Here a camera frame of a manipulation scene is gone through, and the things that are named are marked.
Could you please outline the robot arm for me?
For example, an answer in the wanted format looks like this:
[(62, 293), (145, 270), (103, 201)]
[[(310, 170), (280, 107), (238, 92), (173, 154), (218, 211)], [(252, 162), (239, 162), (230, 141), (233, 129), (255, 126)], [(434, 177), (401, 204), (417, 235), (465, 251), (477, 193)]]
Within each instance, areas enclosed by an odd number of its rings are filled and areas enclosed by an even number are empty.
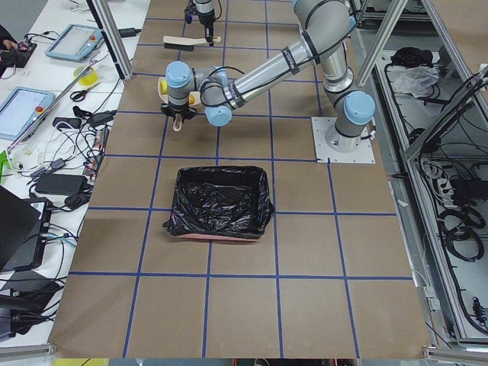
[(190, 120), (196, 114), (190, 94), (198, 92), (207, 121), (222, 127), (232, 120), (234, 110), (308, 66), (320, 65), (324, 92), (337, 114), (326, 131), (326, 143), (340, 153), (357, 149), (375, 103), (358, 88), (347, 63), (345, 40), (355, 28), (355, 18), (344, 1), (295, 1), (293, 10), (301, 30), (297, 41), (235, 80), (228, 80), (225, 66), (192, 68), (181, 61), (169, 63), (165, 71), (168, 100), (161, 104), (162, 113), (177, 124)]
[(218, 1), (220, 13), (215, 15), (214, 2), (212, 0), (189, 0), (184, 9), (184, 20), (186, 24), (191, 24), (194, 17), (204, 27), (204, 39), (211, 47), (214, 46), (214, 23), (222, 15), (222, 5)]

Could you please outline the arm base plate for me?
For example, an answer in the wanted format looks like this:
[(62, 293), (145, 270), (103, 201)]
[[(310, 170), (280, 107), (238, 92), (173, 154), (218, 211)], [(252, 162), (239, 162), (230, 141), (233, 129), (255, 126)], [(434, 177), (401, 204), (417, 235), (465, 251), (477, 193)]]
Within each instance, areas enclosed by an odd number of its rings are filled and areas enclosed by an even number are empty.
[(357, 137), (344, 137), (336, 130), (336, 117), (311, 118), (313, 142), (318, 163), (375, 163), (374, 151), (367, 127)]

